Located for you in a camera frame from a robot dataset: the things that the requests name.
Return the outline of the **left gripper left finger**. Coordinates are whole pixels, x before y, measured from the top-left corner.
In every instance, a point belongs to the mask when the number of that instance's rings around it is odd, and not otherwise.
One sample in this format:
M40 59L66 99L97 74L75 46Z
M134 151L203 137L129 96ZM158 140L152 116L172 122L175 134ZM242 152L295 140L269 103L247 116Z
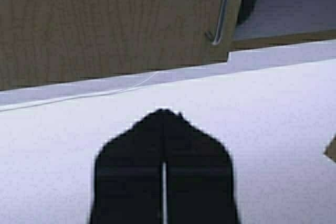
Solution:
M163 110L109 140L94 160L89 223L161 223Z

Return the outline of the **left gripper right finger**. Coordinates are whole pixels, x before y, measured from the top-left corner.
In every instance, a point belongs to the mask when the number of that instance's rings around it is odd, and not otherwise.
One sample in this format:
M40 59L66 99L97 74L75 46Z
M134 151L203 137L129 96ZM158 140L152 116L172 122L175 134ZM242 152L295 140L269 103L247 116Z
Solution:
M222 143L165 109L169 223L240 223L233 162Z

